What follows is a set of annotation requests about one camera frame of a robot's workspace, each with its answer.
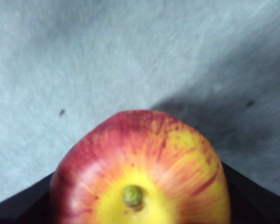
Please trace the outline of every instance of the gray carpet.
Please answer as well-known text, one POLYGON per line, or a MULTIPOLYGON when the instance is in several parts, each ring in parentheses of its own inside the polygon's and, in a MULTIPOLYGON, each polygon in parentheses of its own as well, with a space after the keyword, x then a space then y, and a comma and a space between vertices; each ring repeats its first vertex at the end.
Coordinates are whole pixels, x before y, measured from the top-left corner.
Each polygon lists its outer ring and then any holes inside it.
POLYGON ((280 0, 0 0, 0 201, 135 108, 280 195, 280 0))

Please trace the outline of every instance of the red streak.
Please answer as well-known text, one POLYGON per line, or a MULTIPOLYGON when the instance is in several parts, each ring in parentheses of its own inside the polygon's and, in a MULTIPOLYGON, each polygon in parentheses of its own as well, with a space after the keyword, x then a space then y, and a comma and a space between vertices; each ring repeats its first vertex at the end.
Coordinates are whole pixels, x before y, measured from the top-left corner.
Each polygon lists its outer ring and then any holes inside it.
POLYGON ((214 180, 216 179, 217 176, 217 172, 207 181, 205 182, 203 185, 201 185, 199 188, 197 188, 191 195, 195 196, 201 192, 203 192, 205 189, 207 189, 208 186, 210 186, 214 180))

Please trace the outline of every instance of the apple skin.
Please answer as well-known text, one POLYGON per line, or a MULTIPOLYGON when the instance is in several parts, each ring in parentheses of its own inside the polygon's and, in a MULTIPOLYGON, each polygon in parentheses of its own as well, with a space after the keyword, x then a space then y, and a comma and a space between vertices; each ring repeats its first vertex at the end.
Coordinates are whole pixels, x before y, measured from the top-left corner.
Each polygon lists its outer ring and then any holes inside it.
POLYGON ((159 111, 119 112, 84 136, 50 183, 54 224, 229 224, 222 163, 208 140, 159 111), (143 210, 121 192, 135 184, 143 210))

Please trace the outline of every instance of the red apple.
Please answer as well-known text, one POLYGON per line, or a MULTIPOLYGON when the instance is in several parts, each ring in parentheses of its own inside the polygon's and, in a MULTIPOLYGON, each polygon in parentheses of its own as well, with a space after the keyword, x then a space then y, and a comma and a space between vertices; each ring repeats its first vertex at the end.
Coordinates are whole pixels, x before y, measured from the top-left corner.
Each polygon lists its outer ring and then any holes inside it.
POLYGON ((222 163, 165 112, 119 112, 64 157, 50 186, 55 224, 229 224, 222 163))

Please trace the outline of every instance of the dark spot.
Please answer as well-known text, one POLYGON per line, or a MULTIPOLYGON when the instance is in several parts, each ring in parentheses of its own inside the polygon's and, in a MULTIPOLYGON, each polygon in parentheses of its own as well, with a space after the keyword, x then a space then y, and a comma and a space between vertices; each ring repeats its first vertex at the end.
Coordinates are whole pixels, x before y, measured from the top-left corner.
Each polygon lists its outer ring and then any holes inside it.
POLYGON ((105 175, 100 172, 97 172, 97 175, 99 175, 100 177, 105 177, 105 175))
POLYGON ((61 109, 59 112, 59 116, 62 117, 64 115, 64 113, 65 113, 65 109, 61 109))
POLYGON ((246 108, 249 106, 252 106, 255 103, 255 101, 251 100, 246 104, 246 108))

